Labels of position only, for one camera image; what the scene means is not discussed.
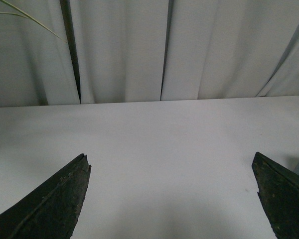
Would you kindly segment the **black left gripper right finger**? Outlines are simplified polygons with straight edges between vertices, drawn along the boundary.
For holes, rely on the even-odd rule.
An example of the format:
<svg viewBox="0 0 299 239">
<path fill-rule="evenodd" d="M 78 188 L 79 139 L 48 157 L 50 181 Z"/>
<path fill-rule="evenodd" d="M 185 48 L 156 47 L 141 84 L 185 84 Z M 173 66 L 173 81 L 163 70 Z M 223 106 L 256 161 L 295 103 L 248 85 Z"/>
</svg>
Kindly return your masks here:
<svg viewBox="0 0 299 239">
<path fill-rule="evenodd" d="M 299 239 L 299 175 L 256 152 L 252 170 L 266 217 L 278 239 Z"/>
</svg>

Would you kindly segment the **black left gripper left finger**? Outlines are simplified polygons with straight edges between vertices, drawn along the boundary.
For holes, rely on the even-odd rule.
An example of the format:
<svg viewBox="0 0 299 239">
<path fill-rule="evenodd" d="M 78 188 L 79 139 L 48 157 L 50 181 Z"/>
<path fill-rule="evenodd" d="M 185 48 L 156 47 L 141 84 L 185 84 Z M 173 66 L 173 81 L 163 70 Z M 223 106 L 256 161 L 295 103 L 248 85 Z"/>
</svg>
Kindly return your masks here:
<svg viewBox="0 0 299 239">
<path fill-rule="evenodd" d="M 85 200 L 91 165 L 80 154 L 0 214 L 0 239 L 69 239 Z"/>
</svg>

